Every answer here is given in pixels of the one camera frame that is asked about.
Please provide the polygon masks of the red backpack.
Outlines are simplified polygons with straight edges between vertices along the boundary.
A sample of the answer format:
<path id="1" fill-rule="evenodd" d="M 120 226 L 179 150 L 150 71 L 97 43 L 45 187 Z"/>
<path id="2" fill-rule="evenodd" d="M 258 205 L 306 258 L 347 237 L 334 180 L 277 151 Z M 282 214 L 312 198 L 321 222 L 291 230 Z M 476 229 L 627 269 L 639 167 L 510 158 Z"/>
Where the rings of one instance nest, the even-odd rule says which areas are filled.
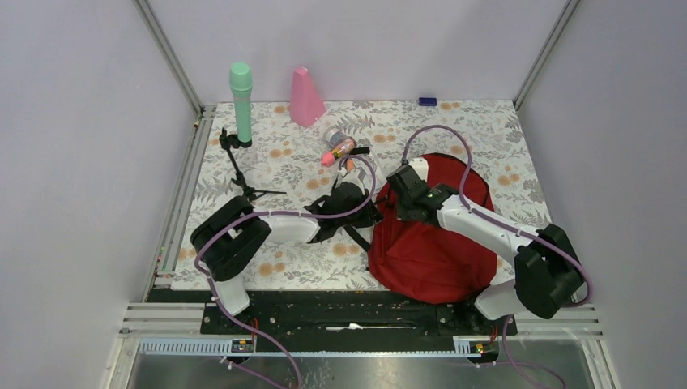
<path id="1" fill-rule="evenodd" d="M 383 220 L 358 229 L 371 244 L 361 249 L 376 281 L 431 304 L 463 301 L 489 286 L 497 272 L 496 253 L 436 225 L 398 220 L 395 202 L 386 183 L 374 200 Z"/>

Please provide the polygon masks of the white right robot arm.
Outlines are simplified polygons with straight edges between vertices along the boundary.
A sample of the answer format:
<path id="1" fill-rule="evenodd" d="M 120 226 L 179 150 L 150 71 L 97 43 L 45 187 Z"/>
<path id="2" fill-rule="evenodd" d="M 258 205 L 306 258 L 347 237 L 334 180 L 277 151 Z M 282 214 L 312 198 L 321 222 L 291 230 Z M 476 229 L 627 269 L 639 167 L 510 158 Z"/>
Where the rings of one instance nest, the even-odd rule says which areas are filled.
<path id="1" fill-rule="evenodd" d="M 514 268 L 514 278 L 491 285 L 466 309 L 464 321 L 484 334 L 497 319 L 528 311 L 551 319 L 572 301 L 585 276 L 565 232 L 515 224 L 468 199 L 461 189 L 445 184 L 430 187 L 412 165 L 397 168 L 387 178 L 397 198 L 397 216 L 460 234 L 482 245 Z"/>

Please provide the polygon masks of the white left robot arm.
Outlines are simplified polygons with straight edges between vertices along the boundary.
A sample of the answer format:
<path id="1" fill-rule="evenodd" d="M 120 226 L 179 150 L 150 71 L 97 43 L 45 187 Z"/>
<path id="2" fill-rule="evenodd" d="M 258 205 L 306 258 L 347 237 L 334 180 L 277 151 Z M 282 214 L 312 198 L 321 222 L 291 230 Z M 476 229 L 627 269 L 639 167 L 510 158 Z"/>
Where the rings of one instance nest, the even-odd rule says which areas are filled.
<path id="1" fill-rule="evenodd" d="M 251 322 L 250 298 L 241 273 L 267 242 L 314 244 L 344 229 L 364 250 L 371 244 L 357 233 L 383 220 L 371 194 L 344 182 L 301 211 L 259 211 L 237 196 L 202 222 L 190 236 L 194 264 L 208 278 L 213 297 L 223 309 L 220 322 L 233 333 Z"/>

